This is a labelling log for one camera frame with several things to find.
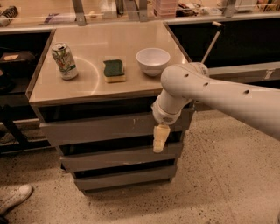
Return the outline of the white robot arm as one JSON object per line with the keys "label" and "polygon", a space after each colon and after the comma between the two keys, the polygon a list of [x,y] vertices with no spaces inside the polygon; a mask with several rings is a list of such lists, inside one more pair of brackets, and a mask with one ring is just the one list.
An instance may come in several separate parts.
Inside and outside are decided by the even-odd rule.
{"label": "white robot arm", "polygon": [[202,63],[168,66],[161,74],[162,92],[152,104],[157,121],[153,151],[161,152],[183,107],[195,100],[280,139],[280,90],[211,79]]}

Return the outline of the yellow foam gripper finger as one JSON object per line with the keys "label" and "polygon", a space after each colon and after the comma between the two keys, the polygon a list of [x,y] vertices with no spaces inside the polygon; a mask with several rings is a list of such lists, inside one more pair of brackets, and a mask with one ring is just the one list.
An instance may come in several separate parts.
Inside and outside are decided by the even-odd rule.
{"label": "yellow foam gripper finger", "polygon": [[154,127],[153,130],[153,151],[155,153],[160,153],[164,147],[165,142],[170,134],[170,127],[165,124],[159,124]]}

